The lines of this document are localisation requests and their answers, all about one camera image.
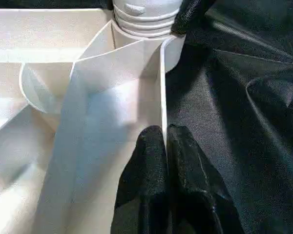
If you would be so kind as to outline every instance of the white plastic divider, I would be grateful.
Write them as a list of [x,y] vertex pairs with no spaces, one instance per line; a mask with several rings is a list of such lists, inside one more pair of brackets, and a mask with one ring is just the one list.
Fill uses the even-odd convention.
[[[97,59],[98,63],[101,62],[97,70],[101,72],[103,68],[111,69],[111,71],[117,73],[117,69],[121,68],[109,67],[109,52],[118,50],[139,40],[142,41],[142,38],[137,38],[122,32],[117,24],[110,20],[90,41],[80,58],[88,59],[104,56]],[[162,39],[154,40],[154,46],[158,46],[161,41]],[[134,48],[131,49],[130,52],[131,54],[128,55],[121,53],[116,53],[116,55],[119,56],[119,59],[128,56],[125,61],[130,63],[131,61],[135,61],[137,56],[142,56],[140,52],[135,53]],[[131,67],[135,69],[138,63],[133,62],[132,64],[133,66]],[[59,114],[62,108],[63,97],[70,81],[72,65],[72,62],[25,63],[21,68],[20,89],[22,94],[31,106],[43,113],[42,116],[45,121],[55,130],[59,123]]]
[[[167,60],[172,69],[183,39],[166,39],[169,50],[176,46],[176,58]],[[110,232],[119,177],[139,133],[167,127],[164,40],[137,41],[75,63],[33,233]]]
[[166,103],[166,73],[178,63],[184,45],[185,36],[171,37],[163,42],[160,53],[160,72],[157,87],[161,89],[161,112],[164,144],[167,146],[167,103]]
[[53,138],[30,106],[0,130],[0,234],[30,233]]

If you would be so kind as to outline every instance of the white plastic part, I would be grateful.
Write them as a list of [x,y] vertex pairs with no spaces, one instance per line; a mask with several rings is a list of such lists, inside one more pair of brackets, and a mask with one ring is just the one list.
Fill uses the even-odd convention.
[[182,0],[113,0],[119,26],[127,33],[145,38],[171,33]]
[[30,233],[53,138],[30,106],[0,130],[0,234]]
[[97,9],[0,10],[0,27],[0,98],[21,102],[0,108],[12,113],[0,124],[0,234],[109,233],[138,134],[155,124],[166,139],[165,72],[184,38],[134,36]]

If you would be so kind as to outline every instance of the black cloth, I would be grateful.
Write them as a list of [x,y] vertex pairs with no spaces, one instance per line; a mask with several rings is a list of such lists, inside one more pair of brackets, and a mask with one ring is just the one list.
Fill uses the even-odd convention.
[[117,191],[112,234],[243,234],[226,186],[186,127],[143,130]]
[[112,234],[165,234],[169,222],[167,158],[162,131],[144,129],[117,191]]
[[166,76],[170,123],[219,171],[246,233],[293,233],[293,63],[185,45]]
[[239,215],[218,173],[187,127],[168,128],[168,157],[177,234],[243,234]]

